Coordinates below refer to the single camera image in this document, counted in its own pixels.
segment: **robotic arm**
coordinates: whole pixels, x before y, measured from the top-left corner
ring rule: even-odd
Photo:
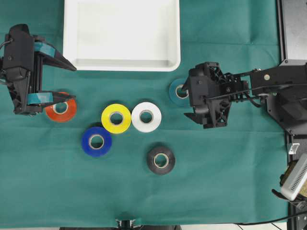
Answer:
[[[244,76],[250,76],[250,89]],[[182,90],[189,91],[194,112],[185,115],[204,128],[226,126],[231,103],[250,101],[290,135],[307,134],[307,65],[223,74],[219,63],[205,62],[190,69]]]
[[[0,58],[0,83],[7,86],[14,113],[36,115],[43,108],[66,102],[75,96],[42,90],[43,65],[75,71],[52,45],[40,36],[30,35],[26,24],[13,26],[5,36],[4,57]]]

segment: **cable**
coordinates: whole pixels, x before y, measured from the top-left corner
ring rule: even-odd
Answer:
[[[262,104],[258,104],[257,102],[255,102],[249,95],[247,92],[244,93],[244,95],[246,96],[246,98],[257,108],[261,108]]]
[[[277,225],[271,223],[272,225],[274,225],[276,228],[278,228],[279,230],[282,230],[281,228],[279,228]]]
[[[256,222],[256,223],[235,223],[235,224],[239,224],[239,225],[243,225],[243,226],[259,225],[259,224],[271,224],[271,223],[278,222],[278,221],[281,221],[281,220],[291,219],[293,217],[297,217],[297,216],[300,216],[300,215],[303,215],[303,214],[307,214],[307,211],[298,212],[296,214],[293,214],[293,215],[290,215],[290,216],[287,216],[287,217],[282,217],[282,218],[279,218],[279,219],[273,219],[273,220],[269,220],[269,221]]]
[[[232,92],[229,94],[224,94],[224,95],[220,95],[220,96],[215,96],[215,97],[207,97],[206,99],[218,99],[218,98],[222,98],[222,97],[226,97],[226,96],[231,96],[231,95],[236,95],[236,94],[240,94],[240,93],[245,93],[245,92],[249,92],[249,91],[253,91],[253,90],[260,90],[263,88],[275,88],[275,87],[291,87],[291,86],[302,86],[302,85],[307,85],[307,83],[294,83],[294,84],[279,84],[279,85],[266,85],[266,86],[259,86],[259,87],[255,87],[255,88],[250,88],[247,90],[242,90],[242,91],[238,91],[238,92]]]
[[[6,41],[6,42],[2,42],[1,45],[0,45],[0,49],[1,49],[4,45],[6,45],[6,44],[8,44],[8,43],[11,43],[11,42],[12,42],[12,39],[10,39],[9,41]]]
[[[243,228],[240,225],[238,225],[238,224],[235,224],[235,225],[237,225],[239,228],[241,228],[243,230]]]

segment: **metal device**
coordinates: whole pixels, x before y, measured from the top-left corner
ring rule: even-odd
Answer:
[[[26,24],[13,26],[5,35],[0,58],[0,83],[6,85],[18,115],[36,115],[43,108],[75,96],[42,90],[43,65],[75,71],[54,46],[41,36],[30,35]]]
[[[294,201],[297,195],[303,188],[304,183],[307,180],[307,154],[304,153],[295,166],[287,175],[281,188],[281,194],[285,196],[288,200]]]

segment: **gray panel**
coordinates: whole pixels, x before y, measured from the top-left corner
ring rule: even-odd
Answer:
[[[307,60],[306,0],[283,0],[288,59]]]

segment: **teal tape roll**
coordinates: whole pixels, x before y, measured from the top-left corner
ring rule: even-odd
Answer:
[[[176,79],[174,80],[169,86],[169,98],[174,102],[176,105],[181,107],[188,107],[189,106],[189,92],[186,93],[185,96],[180,97],[180,94],[177,93],[177,90],[180,89],[183,84],[186,82],[185,79]]]

